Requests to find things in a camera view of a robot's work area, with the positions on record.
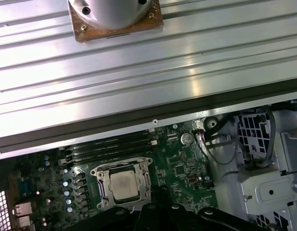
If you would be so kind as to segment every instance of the mounting hole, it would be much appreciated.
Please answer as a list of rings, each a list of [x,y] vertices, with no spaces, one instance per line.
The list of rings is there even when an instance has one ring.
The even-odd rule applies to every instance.
[[[88,15],[91,13],[91,9],[86,6],[86,7],[82,8],[82,13],[84,15]]]
[[[147,0],[139,0],[138,2],[139,2],[139,4],[141,4],[141,5],[145,5],[145,4],[147,3]]]
[[[158,124],[158,120],[157,120],[157,119],[154,119],[154,120],[153,120],[153,124],[154,124],[154,125],[157,125],[157,124]]]

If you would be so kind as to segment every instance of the wire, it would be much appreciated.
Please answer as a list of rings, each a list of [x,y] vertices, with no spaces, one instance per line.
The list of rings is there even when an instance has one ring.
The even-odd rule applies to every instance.
[[[272,162],[274,140],[275,140],[275,133],[276,133],[276,123],[275,123],[275,119],[272,111],[268,106],[263,106],[263,109],[267,113],[270,120],[270,140],[267,148],[267,154],[264,160],[262,162],[256,163],[256,166],[260,168],[267,167]]]
[[[212,187],[210,189],[215,190],[222,183],[222,181],[224,180],[225,177],[227,177],[229,175],[233,175],[233,174],[238,174],[238,171],[230,171],[230,172],[224,173],[222,175],[222,177],[220,178],[220,180],[218,181],[218,183],[214,187]]]
[[[219,165],[228,165],[228,164],[232,163],[232,161],[235,159],[236,154],[237,154],[238,143],[237,143],[236,140],[235,140],[235,150],[234,150],[234,154],[233,154],[232,158],[231,158],[229,161],[225,162],[225,163],[220,162],[219,160],[217,160],[217,158],[210,152],[210,150],[209,150],[209,148],[208,148],[208,146],[206,145],[205,142],[203,142],[203,145],[204,145],[204,147],[206,148],[207,153],[208,153],[208,154],[212,157],[212,159],[213,159],[217,164],[219,164]],[[200,145],[199,145],[199,148],[200,148],[201,152],[204,153],[204,151],[203,151],[203,149],[202,149],[202,147],[201,147]]]
[[[217,124],[216,126],[214,126],[212,129],[207,130],[204,132],[204,138],[207,142],[211,141],[211,137],[213,136],[213,134],[217,133],[220,129],[222,129],[225,124],[230,121],[233,116],[235,116],[237,113],[229,113],[227,114],[224,118],[222,118]]]
[[[202,136],[201,134],[199,134],[199,135],[200,135],[200,137],[201,137],[201,141],[202,141],[204,147],[206,148],[207,153],[212,157],[212,159],[213,159],[217,164],[219,164],[219,165],[228,165],[228,164],[232,163],[233,160],[235,159],[235,157],[236,157],[236,155],[237,155],[237,149],[238,149],[238,146],[243,146],[243,144],[242,144],[242,143],[240,142],[240,140],[238,139],[238,131],[239,131],[239,122],[237,123],[236,139],[234,140],[234,142],[235,142],[234,154],[233,154],[232,158],[231,158],[229,161],[225,162],[225,163],[220,162],[219,160],[217,160],[217,158],[210,152],[208,146],[206,145],[206,141],[204,140],[203,136]],[[211,138],[217,139],[217,138],[219,138],[219,137],[221,137],[221,136],[223,136],[223,135],[216,135],[216,136],[212,136]],[[207,155],[206,155],[205,152],[203,151],[203,149],[202,149],[202,147],[200,146],[200,144],[199,144],[198,146],[199,146],[201,152],[207,157]]]

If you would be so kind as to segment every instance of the black cable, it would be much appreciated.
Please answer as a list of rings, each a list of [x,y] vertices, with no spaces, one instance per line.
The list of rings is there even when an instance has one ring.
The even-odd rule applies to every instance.
[[[203,145],[204,145],[204,147],[206,148],[207,153],[208,153],[208,154],[212,157],[212,159],[214,160],[214,162],[216,162],[216,163],[219,164],[219,165],[228,165],[228,164],[232,163],[232,161],[235,159],[236,154],[237,154],[238,143],[237,143],[236,140],[235,140],[235,150],[234,150],[234,155],[232,156],[232,158],[231,158],[229,161],[227,161],[227,162],[225,162],[225,163],[222,163],[222,162],[220,162],[219,160],[217,160],[217,158],[210,152],[210,150],[209,150],[209,148],[208,148],[208,146],[206,145],[205,142],[203,142]],[[200,145],[199,145],[199,148],[200,148],[201,152],[204,153],[204,151],[203,151],[203,149],[202,149],[202,147],[201,147]]]
[[[212,188],[210,188],[211,190],[215,190],[220,184],[221,184],[221,182],[223,181],[223,179],[226,177],[226,176],[228,176],[228,175],[233,175],[233,174],[238,174],[238,171],[229,171],[229,172],[227,172],[227,173],[224,173],[221,177],[220,177],[220,180],[218,181],[218,183],[214,186],[214,187],[212,187]]]
[[[274,140],[275,140],[275,133],[276,133],[276,123],[275,123],[275,119],[274,119],[272,111],[270,110],[270,108],[268,106],[263,106],[263,109],[267,113],[267,115],[269,117],[269,121],[270,121],[270,140],[269,140],[269,144],[267,147],[267,153],[266,153],[264,160],[262,162],[256,163],[256,166],[260,167],[260,168],[267,167],[272,162]]]
[[[217,124],[216,126],[214,126],[212,129],[207,130],[204,132],[204,138],[206,142],[211,141],[211,137],[213,136],[213,134],[217,133],[220,129],[222,129],[225,124],[230,121],[231,119],[233,119],[233,117],[236,115],[237,113],[229,113],[227,114],[225,117],[223,117]]]

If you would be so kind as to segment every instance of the chip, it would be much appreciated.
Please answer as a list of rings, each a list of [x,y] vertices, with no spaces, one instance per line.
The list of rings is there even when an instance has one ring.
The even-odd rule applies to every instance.
[[[125,171],[110,175],[109,188],[116,200],[128,199],[139,195],[135,172]]]

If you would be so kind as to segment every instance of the electrolytic capacitor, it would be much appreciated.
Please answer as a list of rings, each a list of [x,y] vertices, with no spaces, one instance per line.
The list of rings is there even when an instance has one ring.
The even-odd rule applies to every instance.
[[[72,202],[73,202],[73,200],[74,200],[74,197],[72,197],[72,196],[70,196],[70,197],[68,197],[67,199],[66,199],[66,204],[67,205],[70,205]]]
[[[72,213],[72,212],[73,212],[73,209],[74,209],[74,205],[70,205],[70,206],[67,208],[67,212]]]
[[[64,191],[64,196],[69,196],[70,194],[71,194],[71,192],[73,191],[73,189],[66,189],[65,191]]]
[[[37,195],[41,195],[45,190],[44,189],[39,189],[36,191],[36,194]]]
[[[72,180],[71,179],[67,179],[67,180],[63,181],[63,186],[64,187],[67,187],[70,183],[72,183]]]

